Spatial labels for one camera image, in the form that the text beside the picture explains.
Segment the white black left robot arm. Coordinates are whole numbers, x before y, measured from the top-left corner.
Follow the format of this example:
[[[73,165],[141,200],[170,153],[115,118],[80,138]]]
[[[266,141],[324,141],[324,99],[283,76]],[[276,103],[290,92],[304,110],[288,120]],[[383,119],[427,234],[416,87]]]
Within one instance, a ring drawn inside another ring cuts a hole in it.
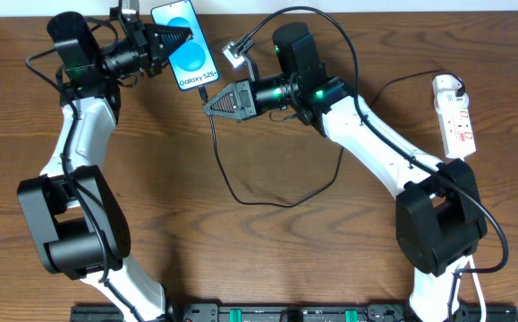
[[[131,234],[102,169],[119,121],[121,88],[156,76],[192,37],[187,27],[144,23],[129,9],[107,20],[60,13],[47,24],[61,58],[52,87],[63,127],[40,174],[17,189],[43,267],[102,292],[126,321],[180,321],[183,313],[131,254]]]

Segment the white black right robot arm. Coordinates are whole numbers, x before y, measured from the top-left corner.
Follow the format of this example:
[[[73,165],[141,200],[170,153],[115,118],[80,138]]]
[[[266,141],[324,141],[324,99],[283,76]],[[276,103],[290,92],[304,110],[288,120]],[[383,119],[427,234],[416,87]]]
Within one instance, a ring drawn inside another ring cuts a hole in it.
[[[395,200],[396,239],[414,268],[409,300],[420,321],[450,321],[460,279],[474,272],[471,257],[487,234],[487,212],[463,156],[444,162],[384,123],[357,88],[331,76],[306,24],[291,22],[272,37],[281,71],[262,77],[244,36],[224,47],[249,75],[230,83],[204,106],[210,118],[246,121],[289,106],[305,125],[361,161]]]

